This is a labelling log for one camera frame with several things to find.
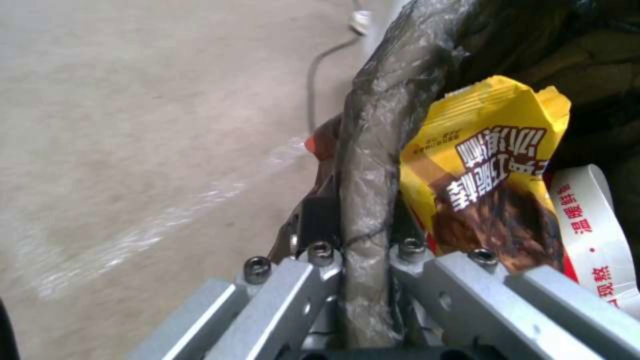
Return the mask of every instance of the yellow snack wrapper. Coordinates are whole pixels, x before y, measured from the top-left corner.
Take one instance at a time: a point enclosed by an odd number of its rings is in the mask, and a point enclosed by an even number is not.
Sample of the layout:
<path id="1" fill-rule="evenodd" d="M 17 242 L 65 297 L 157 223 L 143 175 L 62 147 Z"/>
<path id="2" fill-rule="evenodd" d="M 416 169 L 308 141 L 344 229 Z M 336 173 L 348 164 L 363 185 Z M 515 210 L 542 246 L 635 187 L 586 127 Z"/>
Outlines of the yellow snack wrapper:
<path id="1" fill-rule="evenodd" d="M 542 173 L 569 120 L 553 86 L 493 76 L 434 102 L 400 156 L 400 189 L 436 254 L 484 247 L 511 271 L 549 264 L 563 246 Z"/>

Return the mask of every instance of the cable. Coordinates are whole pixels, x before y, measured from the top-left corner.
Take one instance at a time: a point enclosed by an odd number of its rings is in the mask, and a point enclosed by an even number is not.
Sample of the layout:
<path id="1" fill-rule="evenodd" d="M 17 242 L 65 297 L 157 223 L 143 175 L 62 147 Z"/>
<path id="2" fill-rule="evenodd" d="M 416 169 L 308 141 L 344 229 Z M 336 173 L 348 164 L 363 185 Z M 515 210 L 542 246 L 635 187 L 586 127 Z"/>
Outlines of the cable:
<path id="1" fill-rule="evenodd" d="M 309 126 L 309 133 L 312 134 L 316 129 L 316 72 L 320 62 L 327 56 L 335 53 L 336 51 L 340 51 L 345 49 L 355 43 L 358 42 L 360 36 L 356 36 L 347 42 L 343 42 L 332 47 L 329 50 L 323 51 L 318 54 L 311 65 L 309 65 L 309 70 L 307 72 L 307 124 Z"/>

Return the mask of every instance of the hex socket bolt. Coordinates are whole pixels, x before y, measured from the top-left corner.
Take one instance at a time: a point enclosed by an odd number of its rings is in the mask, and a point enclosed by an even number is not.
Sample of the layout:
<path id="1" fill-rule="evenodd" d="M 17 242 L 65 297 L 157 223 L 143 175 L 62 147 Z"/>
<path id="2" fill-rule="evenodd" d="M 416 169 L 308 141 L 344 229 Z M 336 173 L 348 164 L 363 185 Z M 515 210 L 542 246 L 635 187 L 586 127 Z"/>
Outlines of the hex socket bolt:
<path id="1" fill-rule="evenodd" d="M 309 262 L 317 266 L 333 263 L 333 246 L 327 241 L 315 241 L 308 248 Z"/>
<path id="2" fill-rule="evenodd" d="M 495 255 L 495 253 L 484 247 L 471 250 L 467 254 L 467 256 L 476 264 L 487 270 L 492 270 L 496 265 L 498 265 L 498 257 Z"/>
<path id="3" fill-rule="evenodd" d="M 254 256 L 244 262 L 244 280 L 252 285 L 263 284 L 271 275 L 271 261 L 264 256 Z"/>
<path id="4" fill-rule="evenodd" d="M 416 261 L 422 257 L 425 250 L 426 246 L 423 239 L 405 238 L 400 241 L 398 254 L 402 260 Z"/>

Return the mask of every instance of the floor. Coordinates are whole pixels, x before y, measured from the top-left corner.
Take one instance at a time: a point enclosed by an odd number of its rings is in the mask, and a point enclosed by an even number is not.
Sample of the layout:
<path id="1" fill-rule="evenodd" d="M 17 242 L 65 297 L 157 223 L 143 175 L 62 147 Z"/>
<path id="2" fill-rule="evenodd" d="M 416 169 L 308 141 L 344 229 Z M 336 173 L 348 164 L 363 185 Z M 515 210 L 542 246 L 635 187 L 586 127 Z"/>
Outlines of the floor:
<path id="1" fill-rule="evenodd" d="M 0 297 L 25 359 L 116 359 L 311 187 L 346 0 L 0 1 Z M 342 108 L 357 46 L 317 76 Z"/>

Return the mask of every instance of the white label with red text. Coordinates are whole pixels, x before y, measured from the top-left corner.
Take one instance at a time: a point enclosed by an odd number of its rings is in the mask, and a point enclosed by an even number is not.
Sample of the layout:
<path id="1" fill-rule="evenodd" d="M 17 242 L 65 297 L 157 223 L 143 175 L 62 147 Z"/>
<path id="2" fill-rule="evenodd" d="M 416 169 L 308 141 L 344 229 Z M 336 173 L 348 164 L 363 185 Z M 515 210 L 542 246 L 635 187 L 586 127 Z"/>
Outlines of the white label with red text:
<path id="1" fill-rule="evenodd" d="M 563 245 L 583 288 L 640 319 L 640 293 L 627 239 L 596 178 L 604 181 L 595 165 L 554 175 L 549 195 Z"/>

